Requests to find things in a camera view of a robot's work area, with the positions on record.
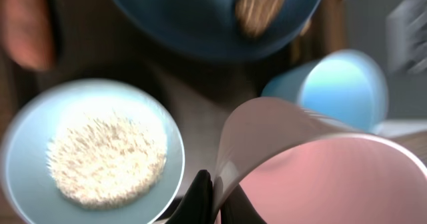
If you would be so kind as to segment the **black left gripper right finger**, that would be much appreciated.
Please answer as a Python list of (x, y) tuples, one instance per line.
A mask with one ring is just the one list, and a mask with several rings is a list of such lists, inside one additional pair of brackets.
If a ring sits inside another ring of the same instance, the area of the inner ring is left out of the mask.
[(266, 224), (238, 185), (220, 209), (221, 224)]

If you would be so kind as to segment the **white cooked rice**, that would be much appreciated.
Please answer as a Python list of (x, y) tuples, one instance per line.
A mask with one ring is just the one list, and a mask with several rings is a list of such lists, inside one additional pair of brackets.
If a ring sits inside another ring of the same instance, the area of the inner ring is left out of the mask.
[(47, 146), (47, 167), (68, 200), (112, 209), (146, 194), (167, 160), (162, 126), (112, 114), (84, 115), (63, 126)]

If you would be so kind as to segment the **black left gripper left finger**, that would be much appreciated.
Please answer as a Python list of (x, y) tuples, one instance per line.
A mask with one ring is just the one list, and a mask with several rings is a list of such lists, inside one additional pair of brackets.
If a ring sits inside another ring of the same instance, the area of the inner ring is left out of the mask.
[(211, 221), (213, 185), (207, 170), (198, 171), (187, 193), (166, 224), (208, 224)]

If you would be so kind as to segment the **light blue rice bowl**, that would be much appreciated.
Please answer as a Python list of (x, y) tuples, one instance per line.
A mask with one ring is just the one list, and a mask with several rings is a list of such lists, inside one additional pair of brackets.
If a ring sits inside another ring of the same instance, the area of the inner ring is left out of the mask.
[[(162, 131), (167, 158), (161, 179), (137, 201), (118, 209), (90, 211), (66, 200), (47, 168), (47, 144), (80, 113), (115, 110)], [(15, 116), (1, 145), (1, 187), (26, 223), (153, 223), (177, 195), (185, 151), (179, 129), (167, 110), (146, 92), (118, 81), (80, 79), (51, 88)]]

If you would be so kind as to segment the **dark blue plate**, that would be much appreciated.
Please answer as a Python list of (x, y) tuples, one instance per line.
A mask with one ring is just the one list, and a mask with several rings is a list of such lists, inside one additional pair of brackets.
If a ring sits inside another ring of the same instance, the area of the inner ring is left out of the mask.
[(285, 0), (279, 15), (258, 39), (238, 31), (236, 0), (113, 0), (145, 34), (180, 53), (204, 60), (251, 61), (287, 45), (321, 0)]

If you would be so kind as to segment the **light blue cup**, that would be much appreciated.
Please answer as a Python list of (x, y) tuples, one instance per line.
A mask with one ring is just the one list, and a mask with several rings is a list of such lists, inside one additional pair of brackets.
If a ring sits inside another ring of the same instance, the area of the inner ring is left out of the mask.
[(345, 49), (275, 76), (261, 92), (334, 118), (367, 133), (388, 112), (388, 87), (378, 64)]

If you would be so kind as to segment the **brown round bread piece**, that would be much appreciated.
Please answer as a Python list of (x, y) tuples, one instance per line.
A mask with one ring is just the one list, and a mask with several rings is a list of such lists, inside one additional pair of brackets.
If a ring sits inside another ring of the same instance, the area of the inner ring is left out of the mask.
[(256, 39), (263, 35), (281, 11), (285, 0), (236, 0), (234, 13), (241, 32)]

